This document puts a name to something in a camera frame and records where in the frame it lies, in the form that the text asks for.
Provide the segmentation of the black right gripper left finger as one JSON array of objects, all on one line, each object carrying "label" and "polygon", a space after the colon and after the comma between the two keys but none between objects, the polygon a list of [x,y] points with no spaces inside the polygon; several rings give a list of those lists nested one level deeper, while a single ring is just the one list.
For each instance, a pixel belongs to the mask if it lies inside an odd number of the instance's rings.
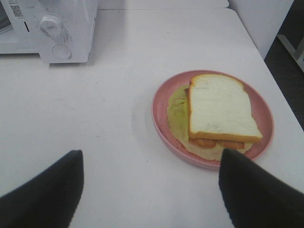
[{"label": "black right gripper left finger", "polygon": [[0,198],[2,228],[67,228],[84,187],[83,152],[68,152]]}]

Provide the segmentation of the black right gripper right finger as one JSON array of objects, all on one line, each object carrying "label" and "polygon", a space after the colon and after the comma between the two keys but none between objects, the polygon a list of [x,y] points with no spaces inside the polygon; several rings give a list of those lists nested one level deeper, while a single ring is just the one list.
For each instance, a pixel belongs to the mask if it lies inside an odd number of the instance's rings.
[{"label": "black right gripper right finger", "polygon": [[224,149],[219,188],[236,228],[302,228],[304,195],[245,155]]}]

